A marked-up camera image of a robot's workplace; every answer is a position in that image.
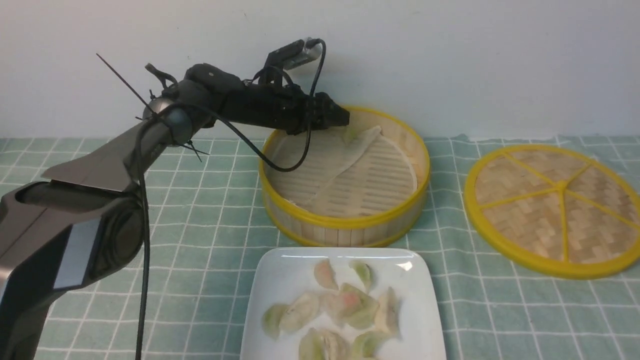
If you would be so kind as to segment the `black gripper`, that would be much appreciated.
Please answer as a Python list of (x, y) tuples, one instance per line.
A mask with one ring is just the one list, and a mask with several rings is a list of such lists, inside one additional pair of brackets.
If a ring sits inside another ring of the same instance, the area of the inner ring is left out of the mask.
[(325, 92), (309, 95), (296, 84), (250, 84), (240, 92), (240, 123), (297, 135), (348, 126), (350, 112)]

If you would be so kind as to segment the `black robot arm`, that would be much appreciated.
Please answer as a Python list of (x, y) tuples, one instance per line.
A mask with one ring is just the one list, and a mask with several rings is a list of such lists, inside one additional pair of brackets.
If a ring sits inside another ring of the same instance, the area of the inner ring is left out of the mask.
[(1, 198), (1, 358), (32, 360), (48, 311), (62, 294), (118, 272), (144, 249), (150, 265), (145, 173), (169, 147), (190, 148), (216, 121), (288, 135), (347, 126), (349, 111), (326, 93), (306, 94), (281, 68), (286, 85), (254, 83), (200, 63), (183, 80), (151, 64), (170, 86), (146, 104), (137, 125), (98, 149), (51, 166), (42, 181)]

